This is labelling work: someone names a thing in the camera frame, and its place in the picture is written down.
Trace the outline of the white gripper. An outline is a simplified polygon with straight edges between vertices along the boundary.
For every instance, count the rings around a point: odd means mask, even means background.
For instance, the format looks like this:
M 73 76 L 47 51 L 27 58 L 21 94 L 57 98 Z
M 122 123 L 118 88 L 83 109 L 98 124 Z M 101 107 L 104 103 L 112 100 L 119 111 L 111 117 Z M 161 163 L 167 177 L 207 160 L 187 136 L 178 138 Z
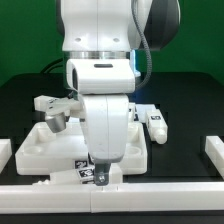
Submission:
M 129 100 L 125 94 L 82 95 L 85 121 L 81 124 L 95 165 L 97 186 L 109 183 L 109 164 L 122 160 L 127 141 Z

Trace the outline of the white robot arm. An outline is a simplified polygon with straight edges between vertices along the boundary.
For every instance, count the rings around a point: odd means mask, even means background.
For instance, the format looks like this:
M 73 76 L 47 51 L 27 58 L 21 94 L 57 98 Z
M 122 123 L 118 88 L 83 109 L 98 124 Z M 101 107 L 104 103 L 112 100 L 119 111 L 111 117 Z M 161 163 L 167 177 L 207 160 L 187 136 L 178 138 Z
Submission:
M 67 56 L 66 87 L 83 112 L 82 128 L 95 165 L 94 182 L 125 154 L 129 100 L 152 73 L 151 52 L 180 25 L 178 0 L 56 0 Z

